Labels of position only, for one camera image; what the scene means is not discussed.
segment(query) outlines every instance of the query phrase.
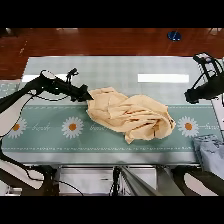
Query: crumpled cloth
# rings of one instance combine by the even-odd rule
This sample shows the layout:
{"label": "crumpled cloth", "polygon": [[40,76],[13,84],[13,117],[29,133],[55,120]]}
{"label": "crumpled cloth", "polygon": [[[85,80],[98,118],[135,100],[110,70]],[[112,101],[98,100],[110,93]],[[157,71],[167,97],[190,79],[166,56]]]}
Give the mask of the crumpled cloth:
{"label": "crumpled cloth", "polygon": [[202,169],[224,179],[224,143],[213,134],[195,137],[193,142]]}
{"label": "crumpled cloth", "polygon": [[88,101],[90,118],[116,132],[125,133],[125,140],[162,139],[172,133],[176,123],[168,107],[144,95],[130,98],[114,88],[89,91],[94,100]]}

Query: white daisy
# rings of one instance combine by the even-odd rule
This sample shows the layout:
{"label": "white daisy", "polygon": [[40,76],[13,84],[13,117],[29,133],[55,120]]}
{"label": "white daisy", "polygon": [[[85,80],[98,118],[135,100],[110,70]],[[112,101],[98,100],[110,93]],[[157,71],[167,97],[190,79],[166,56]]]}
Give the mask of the white daisy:
{"label": "white daisy", "polygon": [[64,132],[63,135],[66,135],[66,138],[68,137],[70,137],[70,139],[75,138],[76,136],[82,134],[83,126],[84,124],[82,120],[79,119],[78,117],[76,118],[69,117],[68,119],[66,119],[65,122],[63,122],[62,125],[62,131]]}
{"label": "white daisy", "polygon": [[179,127],[179,131],[182,131],[182,135],[185,135],[185,137],[193,137],[193,136],[197,136],[198,132],[198,124],[197,122],[194,120],[194,118],[190,118],[190,117],[182,117],[179,121],[178,121],[178,125],[177,127]]}
{"label": "white daisy", "polygon": [[23,131],[26,130],[26,120],[21,117],[17,121],[17,123],[13,126],[11,131],[8,133],[9,138],[17,138],[18,136],[23,134]]}

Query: reddish brown floor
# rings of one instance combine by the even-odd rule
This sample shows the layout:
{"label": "reddish brown floor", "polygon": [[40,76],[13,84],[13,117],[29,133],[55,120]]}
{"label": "reddish brown floor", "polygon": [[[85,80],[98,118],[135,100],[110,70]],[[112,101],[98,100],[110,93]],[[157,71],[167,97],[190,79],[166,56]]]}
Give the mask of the reddish brown floor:
{"label": "reddish brown floor", "polygon": [[[182,40],[167,33],[177,30]],[[18,28],[18,37],[0,38],[0,79],[20,78],[30,56],[167,55],[208,52],[224,56],[224,32],[219,28]]]}

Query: tabletop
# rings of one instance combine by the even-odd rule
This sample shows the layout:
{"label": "tabletop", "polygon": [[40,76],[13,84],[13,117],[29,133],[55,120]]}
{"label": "tabletop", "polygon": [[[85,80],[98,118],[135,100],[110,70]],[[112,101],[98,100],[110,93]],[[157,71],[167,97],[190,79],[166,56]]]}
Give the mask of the tabletop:
{"label": "tabletop", "polygon": [[[194,119],[199,134],[216,134],[222,138],[215,112],[210,101],[200,100],[191,105],[185,100],[184,92],[191,88],[200,75],[197,63],[191,57],[172,56],[52,56],[31,57],[25,68],[19,89],[27,81],[49,70],[61,78],[77,68],[79,75],[72,84],[80,87],[88,85],[89,90],[113,87],[127,96],[147,95],[168,105],[174,120],[181,123],[184,117]],[[162,74],[169,79],[172,75],[179,82],[139,82],[139,74]],[[42,93],[42,97],[57,99]],[[69,98],[49,102],[35,98],[30,100],[21,114],[26,120],[26,131],[18,138],[5,137],[5,153],[24,163],[61,164],[183,164],[196,163],[192,140],[184,136],[178,128],[162,139],[134,141],[130,145],[121,133],[105,129],[92,122],[86,114],[86,103],[71,102]],[[79,119],[84,124],[82,135],[67,139],[61,134],[63,122],[69,118]]]}

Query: yellow towel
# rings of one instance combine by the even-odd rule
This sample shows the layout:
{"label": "yellow towel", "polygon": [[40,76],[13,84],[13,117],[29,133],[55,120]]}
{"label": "yellow towel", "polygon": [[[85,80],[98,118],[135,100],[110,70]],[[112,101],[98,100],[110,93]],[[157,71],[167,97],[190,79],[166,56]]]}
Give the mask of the yellow towel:
{"label": "yellow towel", "polygon": [[134,139],[164,138],[176,125],[168,114],[168,107],[148,96],[128,98],[112,87],[89,93],[94,99],[88,101],[90,118],[116,132],[124,132],[129,144]]}

